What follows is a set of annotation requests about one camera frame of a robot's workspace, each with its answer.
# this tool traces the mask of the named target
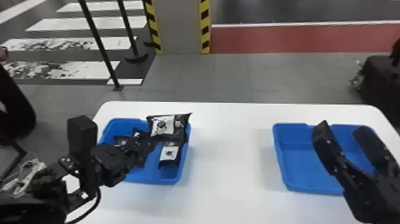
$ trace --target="white stripe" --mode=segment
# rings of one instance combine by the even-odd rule
[[[124,6],[126,10],[142,10],[142,1],[124,1]],[[88,2],[87,7],[91,11],[111,11],[119,10],[118,3],[116,1],[105,1],[105,2]],[[68,3],[63,6],[58,12],[79,12],[82,11],[79,3]]]
[[[233,28],[233,27],[275,27],[275,26],[348,26],[348,25],[385,25],[385,24],[400,24],[400,20],[213,24],[212,27],[213,28]]]
[[[144,15],[128,16],[131,28],[143,28],[147,23]],[[93,18],[97,29],[124,29],[122,17],[95,17]],[[85,18],[45,18],[26,31],[45,30],[87,30],[88,23]]]
[[[115,69],[119,61],[112,61]],[[68,61],[64,63],[11,61],[4,63],[4,69],[16,79],[42,77],[46,79],[109,79],[103,61]]]
[[[143,79],[118,79],[118,82],[121,85],[140,85],[142,84]],[[107,82],[108,86],[114,85],[112,79],[109,79]]]
[[[105,49],[129,49],[128,37],[101,38]],[[9,51],[54,51],[65,49],[98,50],[95,38],[38,38],[38,39],[9,39],[0,44]]]
[[[0,24],[5,23],[6,21],[22,14],[23,12],[30,10],[31,8],[45,1],[47,0],[26,0],[19,3],[18,5],[4,10],[0,13]]]

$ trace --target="dark clothing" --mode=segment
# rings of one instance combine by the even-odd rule
[[[35,112],[20,88],[0,65],[0,102],[6,111],[0,110],[0,144],[10,139],[27,136],[36,125]]]
[[[400,63],[400,39],[398,39],[395,44],[393,44],[392,53],[389,58],[392,58],[392,65],[397,67]]]

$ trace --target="blue tray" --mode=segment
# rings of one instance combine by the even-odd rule
[[[132,134],[132,128],[134,127],[143,131],[149,131],[148,123],[144,120],[112,119],[105,127],[99,143],[114,144],[115,136],[130,136]],[[188,151],[190,124],[188,124],[186,128],[186,133],[188,140],[182,147],[179,166],[158,168],[161,149],[163,147],[163,143],[159,142],[154,151],[147,156],[145,166],[134,167],[127,174],[125,181],[162,185],[173,185],[178,182],[182,175],[183,165],[185,164],[186,153]]]
[[[311,140],[313,127],[301,123],[277,123],[273,126],[282,179],[290,191],[341,195],[342,186],[334,176],[328,174],[314,150]],[[346,158],[363,171],[373,173],[374,167],[352,135],[359,127],[330,126]]]

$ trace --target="white table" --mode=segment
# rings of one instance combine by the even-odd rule
[[[271,131],[277,122],[368,125],[400,161],[398,134],[368,105],[111,101],[93,120],[100,138],[115,117],[188,112],[193,112],[192,133],[181,180],[174,186],[122,182],[102,187],[99,207],[81,223],[358,223],[343,197],[286,189]]]

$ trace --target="pole base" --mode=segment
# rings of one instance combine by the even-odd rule
[[[141,63],[147,60],[147,58],[149,58],[149,54],[146,52],[144,54],[139,54],[139,55],[130,55],[130,56],[126,56],[125,60],[128,63]]]
[[[124,89],[124,86],[120,86],[120,87],[114,87],[113,91],[122,91]]]

